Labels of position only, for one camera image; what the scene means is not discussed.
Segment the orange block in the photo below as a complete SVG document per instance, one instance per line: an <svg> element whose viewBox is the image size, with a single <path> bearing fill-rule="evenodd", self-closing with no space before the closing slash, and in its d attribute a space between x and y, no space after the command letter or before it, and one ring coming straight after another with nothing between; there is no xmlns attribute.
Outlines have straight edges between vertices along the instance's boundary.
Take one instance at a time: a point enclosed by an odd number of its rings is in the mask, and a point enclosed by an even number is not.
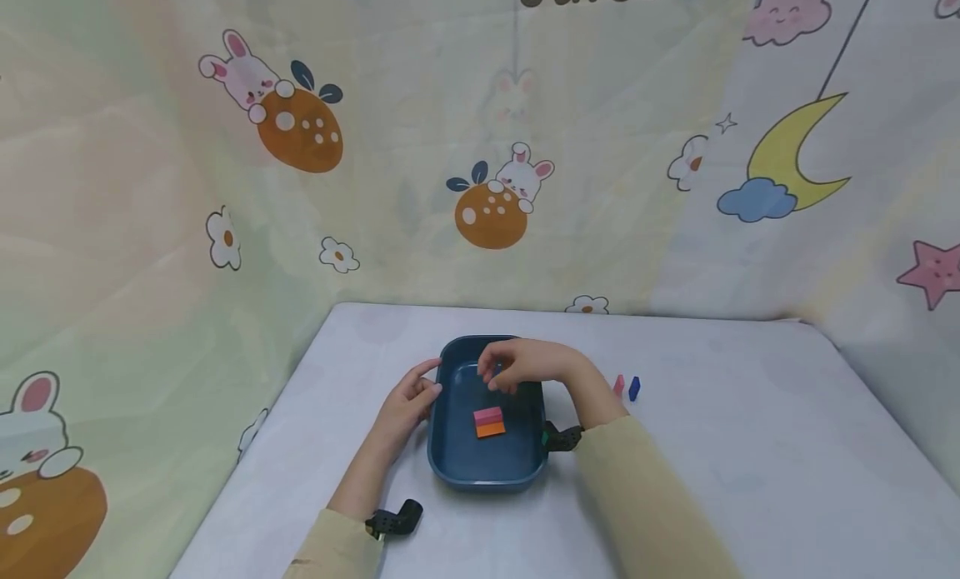
<svg viewBox="0 0 960 579"><path fill-rule="evenodd" d="M477 426L477 438L490 437L491 435L499 435L501 433L506 433L507 428L503 426L503 422L491 422L487 425Z"/></svg>

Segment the pink star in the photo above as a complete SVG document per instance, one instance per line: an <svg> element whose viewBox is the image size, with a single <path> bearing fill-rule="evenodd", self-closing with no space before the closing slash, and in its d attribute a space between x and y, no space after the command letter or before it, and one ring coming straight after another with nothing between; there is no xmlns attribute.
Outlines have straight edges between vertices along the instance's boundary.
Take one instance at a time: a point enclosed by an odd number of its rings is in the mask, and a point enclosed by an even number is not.
<svg viewBox="0 0 960 579"><path fill-rule="evenodd" d="M922 287L927 309L933 310L947 292L960 291L960 244L941 250L923 241L913 243L917 265L897 277L897 283Z"/></svg>

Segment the white table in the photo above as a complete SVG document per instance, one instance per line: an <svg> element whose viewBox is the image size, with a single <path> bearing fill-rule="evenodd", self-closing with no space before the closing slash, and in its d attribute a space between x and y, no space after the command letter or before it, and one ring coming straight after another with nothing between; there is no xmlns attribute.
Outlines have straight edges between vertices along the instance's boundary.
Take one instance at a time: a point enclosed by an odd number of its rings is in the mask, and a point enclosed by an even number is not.
<svg viewBox="0 0 960 579"><path fill-rule="evenodd" d="M640 376L627 406L746 577L960 577L960 498L813 327L345 303L172 579L280 577L387 391L472 333L567 343L611 381ZM544 397L548 419L574 425L560 386ZM397 462L386 508L412 497L425 512L411 539L387 547L382 579L617 576L572 454L550 457L522 495L485 497L438 482L425 446L421 432Z"/></svg>

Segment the person's right hand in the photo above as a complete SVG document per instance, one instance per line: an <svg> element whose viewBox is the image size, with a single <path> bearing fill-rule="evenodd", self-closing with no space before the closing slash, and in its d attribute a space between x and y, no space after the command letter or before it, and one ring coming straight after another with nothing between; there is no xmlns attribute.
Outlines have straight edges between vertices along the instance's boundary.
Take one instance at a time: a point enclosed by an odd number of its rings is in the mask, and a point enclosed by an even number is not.
<svg viewBox="0 0 960 579"><path fill-rule="evenodd" d="M494 378L498 363L503 370ZM514 394L520 382L556 379L567 383L585 365L592 363L572 347L536 339L511 339L488 344L477 360L477 373L491 391Z"/></svg>

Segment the printed cloth backdrop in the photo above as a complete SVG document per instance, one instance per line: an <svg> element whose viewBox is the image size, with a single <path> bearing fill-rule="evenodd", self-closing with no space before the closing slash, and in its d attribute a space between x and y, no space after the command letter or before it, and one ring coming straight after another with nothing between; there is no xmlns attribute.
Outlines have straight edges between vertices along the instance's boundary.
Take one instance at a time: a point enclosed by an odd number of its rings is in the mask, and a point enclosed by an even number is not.
<svg viewBox="0 0 960 579"><path fill-rule="evenodd" d="M0 577L165 577L342 301L801 316L960 487L960 0L0 12Z"/></svg>

